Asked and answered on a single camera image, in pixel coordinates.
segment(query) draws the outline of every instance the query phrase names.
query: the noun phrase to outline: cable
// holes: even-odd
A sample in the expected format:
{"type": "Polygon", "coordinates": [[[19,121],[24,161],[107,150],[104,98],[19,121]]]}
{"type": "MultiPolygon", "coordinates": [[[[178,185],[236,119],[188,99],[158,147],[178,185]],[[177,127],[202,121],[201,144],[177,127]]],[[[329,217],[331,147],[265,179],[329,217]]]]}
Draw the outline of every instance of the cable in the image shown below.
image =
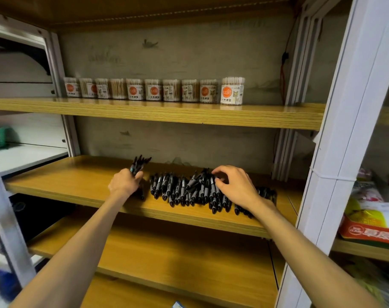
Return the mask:
{"type": "Polygon", "coordinates": [[[283,103],[283,106],[286,104],[286,77],[285,77],[285,75],[284,75],[284,64],[285,64],[286,60],[289,59],[289,52],[287,51],[287,47],[289,46],[291,34],[293,33],[294,26],[295,26],[295,24],[296,24],[296,21],[297,21],[299,15],[300,15],[300,11],[298,11],[297,14],[295,15],[295,19],[294,19],[294,22],[293,22],[293,26],[291,27],[291,30],[290,30],[290,33],[289,33],[289,37],[287,38],[286,48],[284,49],[284,53],[283,53],[283,55],[281,56],[281,66],[280,66],[280,96],[281,96],[281,101],[282,101],[282,103],[283,103]]]}

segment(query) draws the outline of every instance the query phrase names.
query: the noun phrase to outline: orange label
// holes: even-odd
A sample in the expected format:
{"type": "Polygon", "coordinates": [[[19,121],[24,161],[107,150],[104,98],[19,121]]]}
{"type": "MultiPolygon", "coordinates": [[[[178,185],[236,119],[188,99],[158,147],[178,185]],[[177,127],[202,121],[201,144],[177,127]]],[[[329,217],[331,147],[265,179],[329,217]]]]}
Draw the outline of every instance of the orange label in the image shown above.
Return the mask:
{"type": "Polygon", "coordinates": [[[75,90],[75,87],[72,84],[67,84],[66,89],[68,92],[73,92],[75,90]]]}
{"type": "Polygon", "coordinates": [[[202,87],[202,96],[207,96],[209,94],[209,88],[206,86],[202,87]]]}
{"type": "Polygon", "coordinates": [[[157,95],[157,94],[159,94],[159,89],[156,86],[153,86],[150,88],[150,93],[152,95],[157,95]]]}
{"type": "Polygon", "coordinates": [[[223,88],[222,93],[224,98],[229,98],[231,96],[231,88],[226,86],[225,88],[223,88]]]}
{"type": "Polygon", "coordinates": [[[129,92],[130,92],[131,95],[136,95],[137,94],[137,88],[135,88],[134,86],[131,86],[129,88],[129,92]]]}

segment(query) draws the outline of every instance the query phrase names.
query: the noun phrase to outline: white label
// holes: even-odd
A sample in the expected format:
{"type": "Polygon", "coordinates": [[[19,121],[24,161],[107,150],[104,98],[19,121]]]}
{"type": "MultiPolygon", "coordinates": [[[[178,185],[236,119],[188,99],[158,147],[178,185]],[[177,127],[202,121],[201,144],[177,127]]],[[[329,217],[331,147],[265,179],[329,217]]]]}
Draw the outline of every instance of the white label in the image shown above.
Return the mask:
{"type": "Polygon", "coordinates": [[[144,99],[143,85],[128,85],[128,97],[131,101],[141,101],[144,99]]]}
{"type": "Polygon", "coordinates": [[[163,100],[164,101],[179,101],[176,99],[176,95],[174,94],[174,86],[173,85],[164,85],[163,86],[163,100]]]}
{"type": "Polygon", "coordinates": [[[228,105],[241,105],[243,103],[243,85],[222,85],[220,102],[228,105]]]}
{"type": "Polygon", "coordinates": [[[80,97],[80,86],[78,83],[65,83],[65,88],[68,97],[80,97]]]}
{"type": "Polygon", "coordinates": [[[108,86],[106,84],[96,84],[98,89],[98,98],[109,98],[108,86]]]}
{"type": "Polygon", "coordinates": [[[87,83],[87,87],[88,87],[88,97],[90,98],[98,97],[98,90],[96,88],[95,83],[87,83]]]}
{"type": "Polygon", "coordinates": [[[200,102],[214,103],[216,99],[216,85],[201,85],[200,86],[200,102]]]}
{"type": "Polygon", "coordinates": [[[193,85],[182,86],[182,101],[193,101],[193,85]]]}
{"type": "Polygon", "coordinates": [[[160,85],[146,85],[146,100],[147,101],[161,101],[162,87],[160,85]]]}

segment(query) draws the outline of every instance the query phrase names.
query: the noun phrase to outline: cabinet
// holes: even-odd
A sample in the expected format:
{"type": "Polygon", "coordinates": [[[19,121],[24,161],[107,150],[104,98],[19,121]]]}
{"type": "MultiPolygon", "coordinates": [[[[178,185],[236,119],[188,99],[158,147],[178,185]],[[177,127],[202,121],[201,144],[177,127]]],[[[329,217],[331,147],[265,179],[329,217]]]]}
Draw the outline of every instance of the cabinet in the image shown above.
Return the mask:
{"type": "MultiPolygon", "coordinates": [[[[95,0],[99,13],[80,10],[78,1],[68,11],[60,7],[64,0],[42,2],[41,14],[0,1],[0,13],[32,25],[1,15],[0,24],[44,39],[57,94],[0,98],[0,110],[62,115],[69,151],[68,158],[0,179],[2,205],[8,205],[4,187],[80,205],[28,243],[30,252],[53,256],[103,203],[112,175],[143,154],[153,156],[146,178],[164,171],[189,175],[220,163],[243,167],[256,185],[277,190],[280,212],[325,253],[375,253],[335,236],[374,126],[389,124],[389,106],[380,110],[389,85],[389,0],[297,0],[295,7],[289,0],[174,0],[150,10],[138,0],[129,0],[135,7],[95,0]],[[283,104],[280,63],[273,56],[281,59],[293,8],[301,6],[283,104]],[[332,9],[346,11],[347,22],[328,99],[305,103],[307,95],[313,98],[314,52],[332,9]],[[228,35],[239,41],[221,48],[228,35]],[[245,104],[234,108],[66,98],[63,89],[65,74],[183,79],[236,71],[247,73],[250,84],[245,104]],[[314,155],[289,178],[299,136],[309,139],[314,155]]],[[[148,307],[177,299],[187,306],[308,307],[269,238],[256,220],[233,210],[213,215],[202,206],[171,208],[150,196],[131,198],[116,218],[84,305],[97,305],[101,294],[117,305],[130,296],[148,307]]],[[[10,249],[11,259],[25,256],[25,249],[24,242],[19,251],[10,249]]],[[[22,285],[33,276],[30,268],[15,263],[22,285]]]]}

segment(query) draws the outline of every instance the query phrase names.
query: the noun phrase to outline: left hand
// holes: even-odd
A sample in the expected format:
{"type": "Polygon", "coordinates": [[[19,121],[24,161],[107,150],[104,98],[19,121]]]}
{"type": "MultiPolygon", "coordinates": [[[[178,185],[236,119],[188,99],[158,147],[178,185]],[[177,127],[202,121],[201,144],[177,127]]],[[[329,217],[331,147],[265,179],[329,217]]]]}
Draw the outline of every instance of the left hand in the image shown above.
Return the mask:
{"type": "Polygon", "coordinates": [[[110,194],[118,194],[128,198],[139,187],[139,183],[143,177],[143,172],[137,172],[133,177],[129,169],[125,168],[119,173],[116,173],[108,186],[110,194]]]}

